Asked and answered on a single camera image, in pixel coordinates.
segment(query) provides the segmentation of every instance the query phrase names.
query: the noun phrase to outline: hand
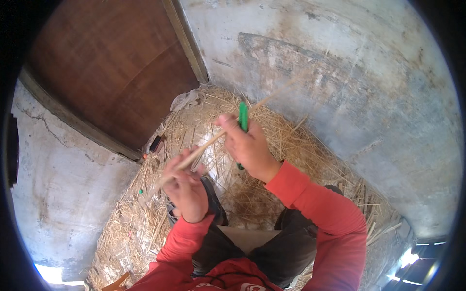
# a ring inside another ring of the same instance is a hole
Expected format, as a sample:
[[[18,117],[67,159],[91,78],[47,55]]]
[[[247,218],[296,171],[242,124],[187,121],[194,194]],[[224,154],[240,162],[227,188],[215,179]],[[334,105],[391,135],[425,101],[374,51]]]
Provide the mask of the hand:
[[[165,183],[164,191],[175,204],[180,215],[189,223],[200,222],[209,210],[207,193],[200,180],[205,167],[200,164],[196,172],[191,172],[191,165],[184,170],[175,171],[175,168],[197,148],[198,146],[195,145],[191,150],[185,149],[180,155],[172,158],[163,173],[163,176],[174,177]]]
[[[259,123],[249,119],[247,133],[239,127],[236,117],[232,114],[220,115],[214,124],[226,130],[227,151],[251,176],[265,183],[269,183],[275,177],[281,163],[270,153]]]

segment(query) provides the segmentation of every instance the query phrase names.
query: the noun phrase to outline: shirt logo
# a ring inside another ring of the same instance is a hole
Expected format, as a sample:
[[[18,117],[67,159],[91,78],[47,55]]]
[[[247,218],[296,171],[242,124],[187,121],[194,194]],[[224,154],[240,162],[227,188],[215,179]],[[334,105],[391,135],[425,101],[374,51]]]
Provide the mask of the shirt logo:
[[[244,283],[240,291],[265,291],[265,288],[259,285]]]
[[[196,287],[202,287],[202,286],[210,286],[210,287],[215,287],[215,288],[221,289],[220,287],[214,286],[214,285],[209,284],[209,283],[200,283],[200,284],[196,285]]]

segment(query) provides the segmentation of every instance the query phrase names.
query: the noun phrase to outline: straw pile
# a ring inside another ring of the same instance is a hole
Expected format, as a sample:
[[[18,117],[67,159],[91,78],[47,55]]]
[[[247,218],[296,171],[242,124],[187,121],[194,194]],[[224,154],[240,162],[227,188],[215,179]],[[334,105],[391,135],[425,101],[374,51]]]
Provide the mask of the straw pile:
[[[94,288],[101,289],[126,271],[131,273],[127,286],[144,275],[149,262],[155,261],[170,230],[166,220],[166,196],[155,188],[164,165],[182,149],[203,144],[215,135],[220,128],[213,126],[212,122],[219,114],[238,110],[240,99],[236,92],[208,86],[198,89],[197,93],[198,105],[171,113],[149,140],[148,144],[151,144],[156,135],[163,136],[164,147],[158,155],[148,155],[99,238],[96,256],[89,270]],[[277,160],[287,159],[315,183],[337,185],[345,196],[361,204],[362,210],[368,211],[367,205],[375,204],[364,199],[369,190],[362,186],[362,180],[303,126],[305,119],[296,125],[266,106],[254,111],[250,118],[262,124],[269,149]],[[284,206],[264,189],[260,181],[237,169],[223,142],[224,138],[220,138],[207,148],[193,168],[199,162],[206,165],[206,175],[216,187],[230,226],[250,230],[273,229]],[[374,220],[377,210],[373,210],[371,213],[374,215],[368,214],[368,219]],[[311,278],[309,270],[299,278],[294,290],[299,290]]]

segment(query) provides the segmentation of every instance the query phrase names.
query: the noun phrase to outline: wrist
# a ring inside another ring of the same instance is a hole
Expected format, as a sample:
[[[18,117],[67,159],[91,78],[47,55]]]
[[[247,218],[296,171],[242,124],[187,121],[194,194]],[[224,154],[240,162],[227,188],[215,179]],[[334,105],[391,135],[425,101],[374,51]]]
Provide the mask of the wrist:
[[[183,213],[181,213],[181,216],[183,217],[183,219],[188,223],[199,223],[203,221],[204,218],[206,218],[206,216],[208,215],[209,215],[209,212],[206,212],[204,215],[196,215],[196,216],[193,216],[193,215],[184,216]]]
[[[265,184],[268,184],[280,171],[281,162],[272,158],[267,167],[265,167],[262,177],[259,178]]]

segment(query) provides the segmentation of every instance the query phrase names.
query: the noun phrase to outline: brown door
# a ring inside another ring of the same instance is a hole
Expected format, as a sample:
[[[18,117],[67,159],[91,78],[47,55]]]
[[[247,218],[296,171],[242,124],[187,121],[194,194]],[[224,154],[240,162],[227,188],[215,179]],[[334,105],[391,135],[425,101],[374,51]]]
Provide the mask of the brown door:
[[[160,0],[65,0],[27,62],[75,115],[133,150],[199,84]]]

